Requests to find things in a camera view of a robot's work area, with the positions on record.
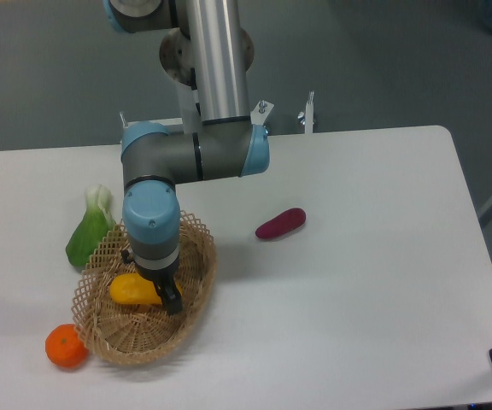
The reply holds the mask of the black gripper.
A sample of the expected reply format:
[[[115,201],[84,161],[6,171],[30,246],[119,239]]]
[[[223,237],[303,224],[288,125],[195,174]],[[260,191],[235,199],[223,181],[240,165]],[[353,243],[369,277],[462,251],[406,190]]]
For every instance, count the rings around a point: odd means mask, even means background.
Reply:
[[[124,264],[134,262],[134,255],[128,249],[121,250],[120,255]],[[177,260],[161,269],[150,269],[136,262],[136,268],[142,278],[155,284],[156,294],[161,298],[161,304],[167,315],[175,315],[182,312],[182,296],[174,279],[174,275],[178,271]]]

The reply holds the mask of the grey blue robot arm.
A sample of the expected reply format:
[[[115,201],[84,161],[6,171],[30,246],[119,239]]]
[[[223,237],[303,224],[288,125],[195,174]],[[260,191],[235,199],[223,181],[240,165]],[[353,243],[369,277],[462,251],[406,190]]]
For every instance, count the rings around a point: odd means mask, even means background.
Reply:
[[[124,200],[132,263],[170,315],[183,308],[179,268],[179,184],[263,173],[270,163],[267,131],[250,115],[247,34],[234,1],[107,1],[109,22],[122,32],[171,28],[190,58],[187,83],[200,121],[171,134],[159,123],[125,123],[121,140]]]

